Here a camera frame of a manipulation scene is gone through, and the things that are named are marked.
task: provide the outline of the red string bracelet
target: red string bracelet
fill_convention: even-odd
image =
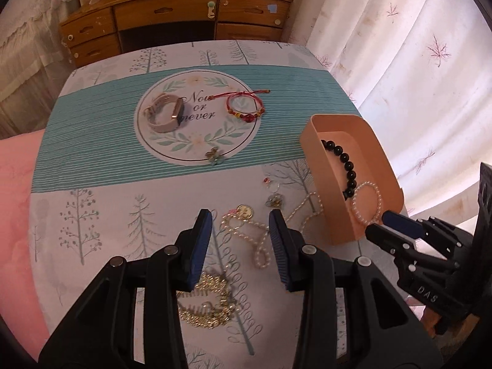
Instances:
[[[225,107],[227,109],[227,112],[230,113],[231,115],[234,115],[236,118],[242,119],[244,122],[251,123],[253,120],[259,118],[265,112],[263,101],[255,93],[270,93],[270,90],[232,91],[229,93],[222,93],[215,96],[209,96],[208,99],[214,100],[216,98],[229,96],[227,97],[227,100],[225,102]],[[255,103],[257,103],[257,105],[259,105],[260,108],[257,109],[255,112],[250,112],[250,113],[243,113],[233,109],[230,105],[231,99],[238,96],[248,96],[253,98],[253,100],[255,100]]]

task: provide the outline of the wooden dresser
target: wooden dresser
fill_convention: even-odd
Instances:
[[[77,67],[178,39],[279,41],[291,1],[100,0],[62,22],[61,35]]]

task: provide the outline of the drawer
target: drawer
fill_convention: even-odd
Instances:
[[[213,3],[211,18],[208,3]],[[118,30],[180,21],[213,21],[217,0],[134,0],[118,4],[115,17]]]
[[[216,40],[267,40],[280,41],[282,29],[242,23],[218,23]]]
[[[61,27],[63,41],[68,48],[115,32],[111,8],[85,15]]]
[[[282,28],[289,3],[279,0],[220,0],[219,22],[252,23]]]
[[[116,34],[99,37],[70,49],[77,68],[121,54]]]

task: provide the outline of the cardboard tray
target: cardboard tray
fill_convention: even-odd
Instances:
[[[338,156],[326,151],[321,140],[333,140],[354,163],[358,185],[372,181],[379,187],[382,212],[390,209],[401,212],[403,191],[393,173],[376,135],[369,124],[356,115],[313,115],[301,134],[301,146],[311,169],[316,189],[324,207],[330,244],[358,240],[366,227],[352,213],[352,200],[345,201],[346,170]],[[377,198],[372,187],[363,187],[357,193],[357,209],[366,219],[377,210]]]

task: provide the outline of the gold chain bracelet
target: gold chain bracelet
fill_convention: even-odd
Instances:
[[[225,278],[204,272],[200,276],[200,281],[196,284],[195,290],[218,294],[220,300],[218,308],[214,307],[210,302],[204,303],[200,309],[196,309],[195,307],[185,308],[178,300],[178,312],[181,320],[184,320],[191,326],[213,329],[219,325],[226,324],[232,319],[237,304],[231,301],[231,290]],[[185,293],[183,291],[178,291],[176,294],[178,299],[186,294],[190,296],[194,295],[193,292]]]

